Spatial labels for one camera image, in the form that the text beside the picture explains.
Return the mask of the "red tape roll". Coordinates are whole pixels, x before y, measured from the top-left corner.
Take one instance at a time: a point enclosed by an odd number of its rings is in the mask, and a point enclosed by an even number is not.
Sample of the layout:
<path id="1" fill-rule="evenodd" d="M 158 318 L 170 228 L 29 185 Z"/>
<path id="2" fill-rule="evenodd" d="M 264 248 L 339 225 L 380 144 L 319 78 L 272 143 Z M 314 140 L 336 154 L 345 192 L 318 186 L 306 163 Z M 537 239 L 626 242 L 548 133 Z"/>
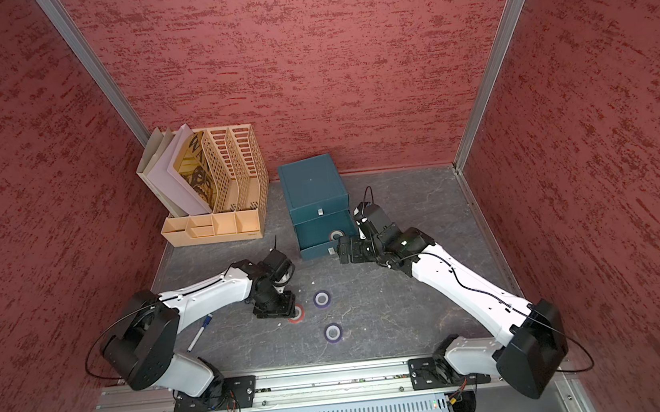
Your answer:
<path id="1" fill-rule="evenodd" d="M 297 305 L 294 309 L 295 309 L 295 315 L 292 318 L 289 318 L 290 324 L 300 323 L 305 318 L 305 311 L 301 305 Z"/>
<path id="2" fill-rule="evenodd" d="M 330 239 L 331 241 L 337 241 L 337 240 L 339 239 L 339 237 L 341 237 L 341 236 L 343 236 L 343 235 L 344 235 L 344 233 L 343 233 L 341 230 L 332 231 L 332 232 L 330 233 L 329 239 Z"/>

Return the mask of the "teal three-drawer cabinet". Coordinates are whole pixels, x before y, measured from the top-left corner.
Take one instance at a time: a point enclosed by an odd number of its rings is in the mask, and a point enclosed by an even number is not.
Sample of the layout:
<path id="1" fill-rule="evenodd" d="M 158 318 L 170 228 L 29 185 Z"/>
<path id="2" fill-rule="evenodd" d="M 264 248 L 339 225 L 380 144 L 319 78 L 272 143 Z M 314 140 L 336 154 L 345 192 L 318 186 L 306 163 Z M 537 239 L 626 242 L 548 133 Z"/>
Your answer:
<path id="1" fill-rule="evenodd" d="M 303 260 L 336 254 L 332 231 L 357 235 L 348 191 L 329 154 L 279 166 L 278 176 Z"/>

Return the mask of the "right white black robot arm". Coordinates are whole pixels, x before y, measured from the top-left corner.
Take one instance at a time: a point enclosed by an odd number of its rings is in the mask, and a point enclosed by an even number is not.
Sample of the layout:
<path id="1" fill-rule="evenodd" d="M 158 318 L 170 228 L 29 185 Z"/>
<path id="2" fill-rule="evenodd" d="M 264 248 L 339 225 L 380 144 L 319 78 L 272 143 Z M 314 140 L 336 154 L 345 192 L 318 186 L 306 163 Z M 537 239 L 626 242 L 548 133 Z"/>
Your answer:
<path id="1" fill-rule="evenodd" d="M 403 272 L 446 296 L 472 315 L 494 339 L 476 346 L 457 336 L 442 350 L 456 373 L 500 376 L 525 397 L 541 397 L 568 354 L 558 308 L 534 304 L 464 266 L 416 227 L 401 230 L 380 206 L 362 202 L 354 210 L 356 237 L 338 239 L 343 264 L 372 262 Z"/>

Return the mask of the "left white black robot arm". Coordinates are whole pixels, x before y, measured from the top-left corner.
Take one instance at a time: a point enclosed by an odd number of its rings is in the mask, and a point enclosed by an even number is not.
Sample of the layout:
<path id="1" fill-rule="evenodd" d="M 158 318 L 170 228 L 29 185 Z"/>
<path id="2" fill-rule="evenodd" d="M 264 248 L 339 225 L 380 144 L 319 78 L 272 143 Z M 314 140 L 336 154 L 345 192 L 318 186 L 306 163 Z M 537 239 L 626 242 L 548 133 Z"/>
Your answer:
<path id="1" fill-rule="evenodd" d="M 222 379 L 200 358 L 176 350 L 189 325 L 229 305 L 244 303 L 258 319 L 297 317 L 295 295 L 286 290 L 296 267 L 273 249 L 260 262 L 243 259 L 197 284 L 154 294 L 134 294 L 118 321 L 96 341 L 99 353 L 132 390 L 151 386 L 199 397 Z"/>

